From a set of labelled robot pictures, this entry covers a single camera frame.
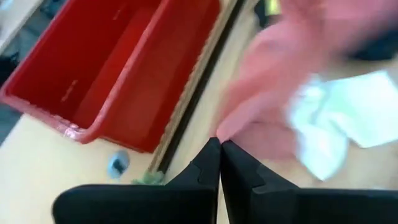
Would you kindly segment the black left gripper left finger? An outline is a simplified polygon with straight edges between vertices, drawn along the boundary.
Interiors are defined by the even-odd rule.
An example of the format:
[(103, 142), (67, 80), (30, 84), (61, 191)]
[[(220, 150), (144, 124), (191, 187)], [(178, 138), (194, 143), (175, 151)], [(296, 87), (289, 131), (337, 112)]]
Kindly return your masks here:
[(216, 224), (221, 144), (210, 138), (165, 185), (81, 185), (53, 203), (55, 224)]

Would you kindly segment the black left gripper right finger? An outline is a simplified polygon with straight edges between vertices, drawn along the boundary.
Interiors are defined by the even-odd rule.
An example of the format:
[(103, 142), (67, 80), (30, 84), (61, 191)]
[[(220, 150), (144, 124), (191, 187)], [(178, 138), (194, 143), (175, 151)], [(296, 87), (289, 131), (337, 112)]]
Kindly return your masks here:
[(398, 190), (300, 188), (234, 142), (221, 147), (230, 224), (398, 224)]

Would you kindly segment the white garment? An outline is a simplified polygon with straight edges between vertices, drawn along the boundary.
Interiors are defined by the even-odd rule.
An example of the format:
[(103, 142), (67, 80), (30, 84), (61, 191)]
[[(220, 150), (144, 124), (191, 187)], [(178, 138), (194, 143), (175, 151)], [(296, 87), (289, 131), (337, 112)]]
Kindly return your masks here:
[(370, 148), (398, 140), (398, 85), (385, 70), (323, 82), (318, 75), (291, 101), (297, 159), (319, 180), (342, 166), (354, 141)]

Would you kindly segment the pink cloth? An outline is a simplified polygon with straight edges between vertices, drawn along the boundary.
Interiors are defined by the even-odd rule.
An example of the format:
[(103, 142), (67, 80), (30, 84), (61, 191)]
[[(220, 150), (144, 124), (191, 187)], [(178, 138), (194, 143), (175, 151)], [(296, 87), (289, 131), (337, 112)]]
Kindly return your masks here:
[(398, 24), (398, 0), (280, 0), (224, 95), (216, 137), (260, 159), (293, 156), (290, 100), (312, 73)]

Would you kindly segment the red plastic laundry basket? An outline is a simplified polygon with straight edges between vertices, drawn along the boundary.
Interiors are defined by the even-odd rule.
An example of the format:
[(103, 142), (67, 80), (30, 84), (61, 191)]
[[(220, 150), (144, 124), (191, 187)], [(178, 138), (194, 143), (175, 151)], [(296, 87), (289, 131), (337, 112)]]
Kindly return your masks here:
[(68, 0), (0, 89), (0, 101), (86, 144), (153, 152), (219, 0)]

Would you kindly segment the green succulent plant in pot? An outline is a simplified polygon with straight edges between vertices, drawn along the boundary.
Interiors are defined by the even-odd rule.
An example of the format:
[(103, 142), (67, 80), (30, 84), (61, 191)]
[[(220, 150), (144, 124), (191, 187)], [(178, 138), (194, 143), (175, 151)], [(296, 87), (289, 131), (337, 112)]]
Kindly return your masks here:
[(164, 173), (162, 171), (146, 171), (141, 179), (134, 179), (134, 185), (164, 185)]

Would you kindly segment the small grey round object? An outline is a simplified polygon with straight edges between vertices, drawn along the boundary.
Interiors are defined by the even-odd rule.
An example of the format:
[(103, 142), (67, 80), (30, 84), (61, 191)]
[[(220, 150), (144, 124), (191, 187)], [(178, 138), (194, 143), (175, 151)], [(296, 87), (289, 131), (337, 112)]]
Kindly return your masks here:
[(107, 173), (112, 179), (118, 179), (125, 173), (129, 165), (129, 154), (126, 151), (117, 151), (109, 161)]

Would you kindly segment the black aluminium table frame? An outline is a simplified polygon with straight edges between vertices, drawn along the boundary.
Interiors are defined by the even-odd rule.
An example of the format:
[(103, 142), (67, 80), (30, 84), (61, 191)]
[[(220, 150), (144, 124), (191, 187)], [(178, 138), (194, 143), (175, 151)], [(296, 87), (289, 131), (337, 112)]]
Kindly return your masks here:
[(198, 58), (190, 79), (177, 103), (172, 117), (155, 150), (155, 156), (148, 171), (166, 173), (183, 138), (197, 104), (213, 73), (229, 33), (247, 0), (222, 1), (220, 12), (202, 53)]

